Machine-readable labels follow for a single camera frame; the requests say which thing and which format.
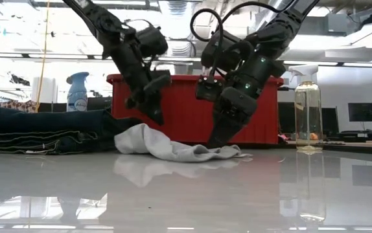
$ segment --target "red storage bin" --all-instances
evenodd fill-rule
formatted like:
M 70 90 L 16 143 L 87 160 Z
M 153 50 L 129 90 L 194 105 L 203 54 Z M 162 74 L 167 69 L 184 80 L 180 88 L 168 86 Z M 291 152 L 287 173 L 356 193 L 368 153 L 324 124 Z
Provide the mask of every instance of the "red storage bin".
M 212 131 L 212 103 L 195 98 L 199 76 L 172 75 L 172 85 L 162 89 L 161 107 L 165 124 L 159 126 L 136 109 L 126 109 L 128 86 L 120 74 L 111 74 L 107 81 L 113 85 L 112 115 L 115 118 L 137 117 L 151 128 L 164 132 L 177 142 L 206 143 Z M 277 144 L 277 88 L 283 79 L 271 77 L 257 100 L 258 108 L 251 122 L 231 143 Z

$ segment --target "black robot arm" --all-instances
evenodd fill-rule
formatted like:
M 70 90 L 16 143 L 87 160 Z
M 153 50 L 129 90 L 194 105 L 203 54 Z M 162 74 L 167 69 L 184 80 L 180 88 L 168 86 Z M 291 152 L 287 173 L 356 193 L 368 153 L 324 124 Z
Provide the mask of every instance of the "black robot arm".
M 154 122 L 162 125 L 160 89 L 170 84 L 169 71 L 151 71 L 143 58 L 164 54 L 168 45 L 160 28 L 149 27 L 137 32 L 119 18 L 91 0 L 63 0 L 78 14 L 92 35 L 104 47 L 103 59 L 111 56 L 131 96 L 127 108 L 137 108 Z
M 209 147 L 228 143 L 245 125 L 257 109 L 257 99 L 270 76 L 280 77 L 284 65 L 276 61 L 297 35 L 302 22 L 319 0 L 294 0 L 264 28 L 241 40 L 224 32 L 222 26 L 209 40 L 202 52 L 204 67 L 226 72 L 216 87 L 201 77 L 196 88 L 197 99 L 214 102 L 214 128 Z M 223 34 L 223 43 L 219 39 Z M 216 49 L 222 48 L 217 55 Z

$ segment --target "gray cloth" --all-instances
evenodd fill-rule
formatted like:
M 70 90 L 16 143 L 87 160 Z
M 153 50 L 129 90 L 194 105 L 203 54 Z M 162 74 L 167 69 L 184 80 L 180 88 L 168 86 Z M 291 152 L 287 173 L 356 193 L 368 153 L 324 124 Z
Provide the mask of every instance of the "gray cloth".
M 252 161 L 250 157 L 215 160 L 200 163 L 162 161 L 149 155 L 120 155 L 114 164 L 114 173 L 122 175 L 138 187 L 147 186 L 154 177 L 165 174 L 178 174 L 195 179 L 207 170 L 231 169 L 241 162 Z
M 204 162 L 211 159 L 248 157 L 238 146 L 207 149 L 205 146 L 188 146 L 171 141 L 164 133 L 139 124 L 114 137 L 115 147 L 123 154 L 150 153 L 166 161 Z

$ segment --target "blue jeans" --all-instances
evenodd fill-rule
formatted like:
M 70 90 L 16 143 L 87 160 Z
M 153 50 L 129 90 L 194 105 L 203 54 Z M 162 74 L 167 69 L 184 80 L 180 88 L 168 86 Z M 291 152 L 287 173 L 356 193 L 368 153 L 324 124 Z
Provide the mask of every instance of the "blue jeans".
M 108 112 L 24 113 L 0 107 L 0 153 L 65 155 L 115 150 L 113 138 L 140 124 Z

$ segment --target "clear plastic bottle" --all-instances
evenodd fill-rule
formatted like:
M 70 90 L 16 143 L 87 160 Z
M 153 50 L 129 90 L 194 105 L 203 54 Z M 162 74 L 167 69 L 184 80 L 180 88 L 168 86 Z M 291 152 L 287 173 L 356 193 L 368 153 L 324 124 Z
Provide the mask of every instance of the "clear plastic bottle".
M 310 155 L 297 152 L 297 197 L 298 216 L 309 230 L 314 230 L 327 215 L 322 153 Z
M 323 149 L 321 92 L 313 81 L 313 75 L 318 72 L 318 66 L 300 65 L 290 67 L 290 71 L 299 80 L 294 101 L 297 150 L 306 153 L 321 152 Z

